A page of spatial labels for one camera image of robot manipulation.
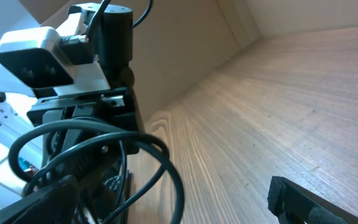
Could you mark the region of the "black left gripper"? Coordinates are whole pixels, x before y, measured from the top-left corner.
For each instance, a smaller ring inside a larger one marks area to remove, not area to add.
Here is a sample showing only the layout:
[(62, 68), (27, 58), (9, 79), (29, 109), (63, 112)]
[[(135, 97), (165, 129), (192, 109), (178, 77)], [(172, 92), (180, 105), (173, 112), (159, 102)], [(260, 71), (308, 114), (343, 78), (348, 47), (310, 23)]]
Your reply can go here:
[(26, 133), (26, 141), (44, 135), (42, 165), (61, 156), (61, 161), (42, 177), (46, 186), (66, 175), (74, 175), (82, 187), (101, 185), (103, 173), (95, 173), (108, 155), (132, 155), (144, 132), (135, 93), (130, 88), (94, 91), (67, 96), (41, 98), (27, 113), (35, 128)]

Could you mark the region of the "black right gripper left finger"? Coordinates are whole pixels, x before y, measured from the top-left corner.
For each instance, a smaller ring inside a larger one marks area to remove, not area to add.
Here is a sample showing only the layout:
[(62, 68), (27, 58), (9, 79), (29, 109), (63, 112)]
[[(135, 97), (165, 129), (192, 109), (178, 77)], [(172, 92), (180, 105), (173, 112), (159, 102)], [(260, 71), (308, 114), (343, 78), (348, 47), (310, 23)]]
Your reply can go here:
[(78, 201), (78, 182), (68, 175), (0, 210), (0, 223), (71, 223)]

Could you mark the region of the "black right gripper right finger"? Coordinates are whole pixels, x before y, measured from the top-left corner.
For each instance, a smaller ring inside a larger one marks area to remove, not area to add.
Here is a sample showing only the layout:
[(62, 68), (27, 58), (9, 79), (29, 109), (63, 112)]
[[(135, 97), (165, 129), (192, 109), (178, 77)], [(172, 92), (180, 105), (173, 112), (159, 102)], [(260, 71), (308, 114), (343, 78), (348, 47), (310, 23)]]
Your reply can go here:
[(358, 223), (357, 216), (281, 176), (272, 177), (267, 201), (268, 209), (280, 223)]

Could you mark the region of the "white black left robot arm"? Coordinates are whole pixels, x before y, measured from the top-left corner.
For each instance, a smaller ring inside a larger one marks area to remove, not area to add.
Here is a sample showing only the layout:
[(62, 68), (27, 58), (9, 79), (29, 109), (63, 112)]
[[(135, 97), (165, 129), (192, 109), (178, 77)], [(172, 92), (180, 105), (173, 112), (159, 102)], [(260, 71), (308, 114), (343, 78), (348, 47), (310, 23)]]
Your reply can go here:
[(121, 205), (126, 185), (105, 194), (105, 173), (138, 153), (129, 138), (144, 131), (129, 66), (136, 26), (131, 9), (89, 2), (70, 7), (56, 29), (1, 38), (0, 141), (19, 132), (8, 161), (25, 182), (16, 208)]

